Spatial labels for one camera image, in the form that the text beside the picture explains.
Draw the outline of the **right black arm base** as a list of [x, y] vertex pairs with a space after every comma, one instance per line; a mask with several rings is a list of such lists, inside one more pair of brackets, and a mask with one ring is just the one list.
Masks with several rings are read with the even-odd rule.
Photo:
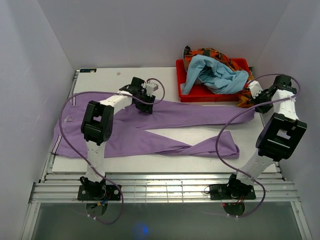
[[211, 200], [255, 200], [256, 194], [252, 185], [235, 187], [230, 184], [211, 184], [204, 191]]

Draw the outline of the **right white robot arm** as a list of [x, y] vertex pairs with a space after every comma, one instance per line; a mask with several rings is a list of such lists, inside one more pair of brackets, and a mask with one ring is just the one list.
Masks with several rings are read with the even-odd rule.
[[254, 155], [229, 178], [225, 191], [232, 199], [251, 194], [254, 179], [275, 162], [290, 158], [307, 130], [307, 124], [296, 114], [295, 96], [298, 92], [292, 86], [290, 76], [277, 75], [267, 89], [262, 89], [256, 80], [248, 87], [255, 111], [265, 114], [273, 109], [273, 115], [258, 136]]

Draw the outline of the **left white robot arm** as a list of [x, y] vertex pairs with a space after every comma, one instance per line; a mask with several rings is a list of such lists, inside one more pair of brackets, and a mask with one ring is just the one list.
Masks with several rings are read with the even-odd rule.
[[117, 93], [87, 104], [80, 130], [85, 139], [89, 163], [80, 182], [95, 200], [106, 195], [104, 154], [106, 142], [112, 134], [114, 115], [132, 104], [138, 110], [151, 114], [156, 99], [154, 92], [158, 88], [156, 83], [133, 77], [131, 84], [120, 88]]

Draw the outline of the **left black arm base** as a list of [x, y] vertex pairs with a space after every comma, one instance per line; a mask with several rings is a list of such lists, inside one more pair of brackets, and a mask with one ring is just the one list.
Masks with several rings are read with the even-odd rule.
[[120, 191], [114, 185], [83, 186], [78, 189], [78, 201], [119, 201]]

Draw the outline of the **purple trousers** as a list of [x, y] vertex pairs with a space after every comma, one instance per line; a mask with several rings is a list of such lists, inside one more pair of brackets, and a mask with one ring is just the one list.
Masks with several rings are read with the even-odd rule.
[[[62, 115], [62, 125], [56, 125], [53, 133], [53, 154], [78, 158], [79, 155], [66, 143], [67, 140], [84, 156], [87, 146], [81, 125], [89, 101], [102, 101], [110, 94], [87, 92], [70, 100]], [[159, 154], [164, 156], [197, 156], [237, 159], [240, 149], [232, 135], [224, 131], [220, 138], [208, 138], [196, 145], [189, 145], [165, 136], [151, 133], [151, 130], [182, 128], [205, 125], [225, 125], [232, 117], [238, 117], [234, 125], [251, 122], [254, 110], [245, 111], [235, 106], [201, 106], [165, 101], [155, 104], [152, 114], [147, 114], [130, 105], [115, 114], [110, 139], [106, 142], [106, 158]]]

